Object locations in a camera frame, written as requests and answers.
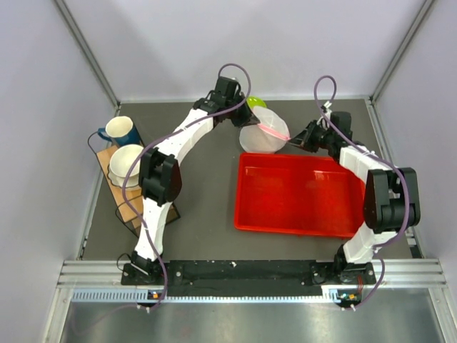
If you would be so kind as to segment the white mesh laundry bag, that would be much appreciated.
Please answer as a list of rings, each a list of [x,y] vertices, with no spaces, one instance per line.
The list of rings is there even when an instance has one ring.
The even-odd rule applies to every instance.
[[[286,122],[274,111],[255,106],[253,114],[259,124],[241,129],[239,143],[245,152],[273,154],[282,149],[289,141],[290,132]]]

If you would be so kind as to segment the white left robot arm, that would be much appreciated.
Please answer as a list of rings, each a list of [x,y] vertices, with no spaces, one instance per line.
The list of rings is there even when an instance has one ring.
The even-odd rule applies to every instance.
[[[215,89],[194,103],[173,134],[150,146],[141,156],[141,231],[131,262],[124,265],[123,284],[160,284],[167,280],[161,259],[163,235],[171,205],[182,188],[181,163],[196,143],[225,119],[235,127],[259,123],[238,81],[220,76]]]

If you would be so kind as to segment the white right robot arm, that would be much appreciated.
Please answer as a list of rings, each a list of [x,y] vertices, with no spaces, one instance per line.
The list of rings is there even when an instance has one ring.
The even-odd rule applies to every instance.
[[[288,141],[308,152],[325,149],[365,186],[362,224],[333,259],[331,275],[343,283],[353,283],[367,274],[375,253],[421,217],[415,170],[390,165],[354,142],[352,135],[351,114],[328,111]]]

